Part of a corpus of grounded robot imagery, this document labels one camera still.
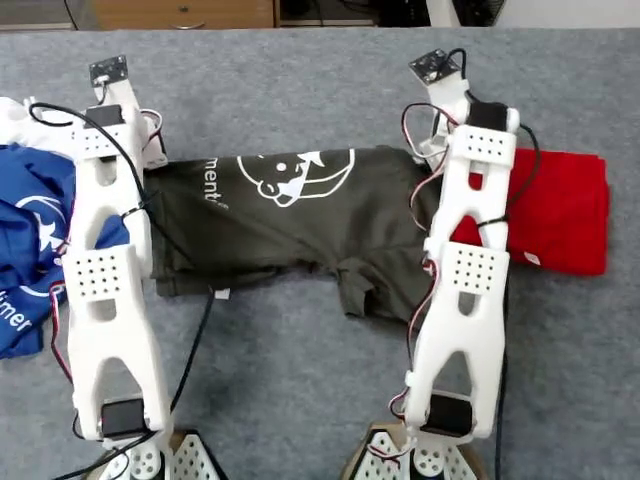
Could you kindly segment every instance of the red folded cloth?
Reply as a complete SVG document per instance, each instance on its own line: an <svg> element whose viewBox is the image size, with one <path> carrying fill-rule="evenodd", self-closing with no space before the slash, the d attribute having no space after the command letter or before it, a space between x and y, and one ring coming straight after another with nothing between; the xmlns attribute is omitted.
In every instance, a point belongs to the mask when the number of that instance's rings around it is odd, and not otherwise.
<svg viewBox="0 0 640 480"><path fill-rule="evenodd" d="M576 275L603 274L609 217L604 159L564 152L541 155L531 186L507 208L511 259ZM527 181L534 163L534 150L516 151L509 195ZM471 177L470 184L480 188L480 175ZM474 219L465 217L451 240L481 245Z"/></svg>

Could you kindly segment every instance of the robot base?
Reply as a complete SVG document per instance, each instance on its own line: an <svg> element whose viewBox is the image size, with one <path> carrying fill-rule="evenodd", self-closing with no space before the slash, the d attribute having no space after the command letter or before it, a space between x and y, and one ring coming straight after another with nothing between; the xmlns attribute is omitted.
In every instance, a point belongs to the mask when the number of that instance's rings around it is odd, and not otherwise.
<svg viewBox="0 0 640 480"><path fill-rule="evenodd" d="M381 460L366 449L370 444L393 454L404 443L405 428L401 423L371 424L340 480L489 480L469 445L448 446L442 455L418 447L397 460Z"/></svg>
<svg viewBox="0 0 640 480"><path fill-rule="evenodd" d="M227 480L220 465L195 431L175 432L173 458L158 458L142 444L114 458L84 480Z"/></svg>

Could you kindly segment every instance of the blue cloth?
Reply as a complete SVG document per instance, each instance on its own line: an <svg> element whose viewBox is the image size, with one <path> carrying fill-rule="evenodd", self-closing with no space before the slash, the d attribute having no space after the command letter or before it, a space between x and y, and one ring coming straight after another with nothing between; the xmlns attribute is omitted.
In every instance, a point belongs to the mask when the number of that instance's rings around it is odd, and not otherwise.
<svg viewBox="0 0 640 480"><path fill-rule="evenodd" d="M9 358L42 350L49 287L64 279L56 250L68 231L75 170L64 157L19 145L0 146L0 168L0 358ZM128 241L114 216L96 248Z"/></svg>

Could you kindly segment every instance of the cabinet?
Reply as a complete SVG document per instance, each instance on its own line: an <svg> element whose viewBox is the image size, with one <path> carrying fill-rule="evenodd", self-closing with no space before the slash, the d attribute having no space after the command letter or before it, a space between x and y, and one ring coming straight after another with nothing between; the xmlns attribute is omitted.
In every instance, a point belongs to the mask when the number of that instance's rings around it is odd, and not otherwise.
<svg viewBox="0 0 640 480"><path fill-rule="evenodd" d="M93 0L100 28L273 28L274 0Z"/></svg>

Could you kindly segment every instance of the gray mat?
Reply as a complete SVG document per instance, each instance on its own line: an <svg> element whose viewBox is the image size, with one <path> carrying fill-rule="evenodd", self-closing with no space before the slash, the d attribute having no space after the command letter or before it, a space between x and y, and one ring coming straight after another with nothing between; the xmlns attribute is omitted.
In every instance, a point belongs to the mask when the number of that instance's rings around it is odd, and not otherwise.
<svg viewBox="0 0 640 480"><path fill-rule="evenodd" d="M612 184L606 276L514 269L504 478L636 478L638 31L4 35L0 94L81 108L95 101L87 64L126 53L174 159L400 146L401 109L424 98L407 62L457 46L479 96L518 107L543 147L605 157ZM173 389L205 299L146 298ZM333 280L302 275L214 310L178 424L200 429L232 479L336 478L369 422L389 418L406 368L401 326L345 318ZM50 353L2 361L0 376L0 478L48 478L100 453L71 436L71 390ZM492 441L476 445L490 464Z"/></svg>

